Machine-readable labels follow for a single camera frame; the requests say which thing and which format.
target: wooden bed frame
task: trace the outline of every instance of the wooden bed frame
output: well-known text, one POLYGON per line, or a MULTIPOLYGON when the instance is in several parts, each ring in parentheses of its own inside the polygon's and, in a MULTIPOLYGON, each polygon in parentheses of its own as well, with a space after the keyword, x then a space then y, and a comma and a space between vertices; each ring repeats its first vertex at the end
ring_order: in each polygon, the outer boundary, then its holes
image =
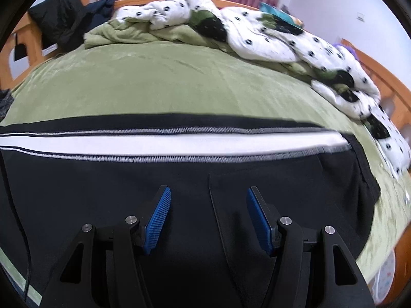
MULTIPOLYGON (((89 0, 81 1, 84 5, 89 3, 89 0)), ((115 2, 114 9, 118 9, 123 6, 144 5, 152 1, 157 0, 119 0, 115 2)), ((253 7, 226 0, 212 1, 218 8, 223 8, 226 6, 239 6, 252 10, 258 10, 253 7)), ((358 50, 353 44, 345 39, 343 39, 341 43, 352 47, 356 51, 363 69, 381 91, 381 97, 392 98, 395 105, 395 110, 391 116, 391 119, 396 127, 400 130, 405 124, 411 123, 411 91, 390 71, 370 56, 366 55, 364 52, 358 50)), ((60 51, 57 48, 53 52, 43 56, 41 31, 26 13, 13 30, 13 33, 7 40, 3 49, 0 51, 0 89, 14 88, 24 80, 24 78, 35 66, 42 63, 46 59, 55 56, 59 52, 60 51), (16 46, 15 35, 17 35, 17 44, 24 44, 26 46, 29 67, 13 80, 9 66, 9 55, 12 49, 16 46)), ((411 265, 411 252, 409 252, 410 246, 411 227, 405 231, 395 248, 397 258, 396 273, 394 283, 384 303, 391 302, 401 292, 407 281, 411 278, 411 268, 408 267, 408 265, 411 265)))

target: purple object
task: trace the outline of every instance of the purple object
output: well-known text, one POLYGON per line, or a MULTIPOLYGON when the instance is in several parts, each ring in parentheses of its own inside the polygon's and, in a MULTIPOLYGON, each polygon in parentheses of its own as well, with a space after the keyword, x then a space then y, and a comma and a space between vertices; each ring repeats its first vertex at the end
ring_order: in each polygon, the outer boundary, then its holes
POLYGON ((335 43, 335 44, 332 44, 332 46, 334 46, 334 47, 342 46, 342 47, 346 48, 346 49, 348 50, 348 52, 350 52, 352 55, 354 55, 354 58, 355 58, 357 61, 360 61, 360 60, 358 59, 357 53, 355 52, 355 50, 354 50, 352 47, 347 46, 347 45, 344 45, 344 44, 341 44, 341 43, 335 43))

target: bed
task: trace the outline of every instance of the bed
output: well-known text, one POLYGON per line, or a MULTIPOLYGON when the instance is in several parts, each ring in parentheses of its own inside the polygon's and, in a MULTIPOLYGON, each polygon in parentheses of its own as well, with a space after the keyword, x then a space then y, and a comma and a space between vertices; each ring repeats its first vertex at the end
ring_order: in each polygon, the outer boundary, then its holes
MULTIPOLYGON (((120 0, 116 1, 115 8, 152 1, 156 0, 120 0)), ((212 1, 219 8, 243 6, 224 0, 212 1)), ((66 117, 161 112, 311 121, 353 133, 363 146, 371 171, 381 187, 371 234, 357 259, 367 282, 395 247, 411 219, 411 207, 405 197, 405 192, 411 191, 410 176, 403 175, 398 181, 393 180, 365 127, 349 119, 306 83, 287 75, 280 67, 275 71, 265 68, 264 64, 247 62, 235 54, 226 54, 206 45, 180 45, 169 41, 106 45, 92 50, 80 47, 63 56, 58 56, 57 49, 43 56, 41 33, 27 14, 14 33, 18 34, 19 43, 27 48, 30 66, 15 80, 12 79, 8 58, 15 39, 11 36, 0 53, 0 88, 13 89, 15 100, 2 126, 66 117), (130 56, 134 57, 132 62, 127 58, 130 56), (159 66, 154 68, 147 59, 149 56, 156 56, 159 66), (98 73, 102 67, 109 73, 98 73), (117 70, 133 72, 118 74, 117 70), (176 79, 176 73, 184 77, 176 79), (137 87, 136 78, 146 86, 137 87), (176 92, 175 89, 184 89, 184 92, 176 92)), ((393 99, 395 110, 391 119, 396 127, 401 129, 411 123, 411 92, 408 88, 350 42, 342 40, 342 43, 355 49, 382 98, 393 99)), ((23 277, 2 250, 0 261, 22 286, 23 277)), ((30 288, 29 294, 34 302, 40 301, 41 296, 34 288, 30 288)))

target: white stripe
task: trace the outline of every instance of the white stripe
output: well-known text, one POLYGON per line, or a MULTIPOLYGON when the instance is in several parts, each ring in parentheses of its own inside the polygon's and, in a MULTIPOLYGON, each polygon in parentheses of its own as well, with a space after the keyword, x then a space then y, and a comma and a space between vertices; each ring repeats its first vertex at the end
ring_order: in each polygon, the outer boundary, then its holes
POLYGON ((60 154, 113 156, 234 156, 345 146, 334 131, 272 134, 179 134, 172 136, 3 136, 0 147, 60 154))

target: crumpled blanket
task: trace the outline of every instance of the crumpled blanket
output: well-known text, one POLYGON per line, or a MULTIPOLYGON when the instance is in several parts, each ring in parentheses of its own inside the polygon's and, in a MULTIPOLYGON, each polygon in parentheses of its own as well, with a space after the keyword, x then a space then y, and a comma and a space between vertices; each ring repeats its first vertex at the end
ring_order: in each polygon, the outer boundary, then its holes
MULTIPOLYGON (((334 47, 276 15, 242 7, 219 10, 211 0, 164 0, 122 7, 116 12, 116 20, 114 32, 130 32, 131 36, 135 36, 133 28, 141 32, 141 27, 136 27, 141 22, 147 22, 149 36, 154 35, 154 30, 188 24, 214 44, 227 42, 243 59, 281 63, 292 73, 309 77, 318 94, 354 119, 368 117, 381 99, 377 86, 346 48, 334 47)), ((100 45, 136 42, 117 34, 111 34, 110 40, 105 41, 105 31, 106 28, 100 26, 86 34, 86 47, 96 45, 95 42, 88 45, 88 39, 96 35, 103 37, 100 45)))

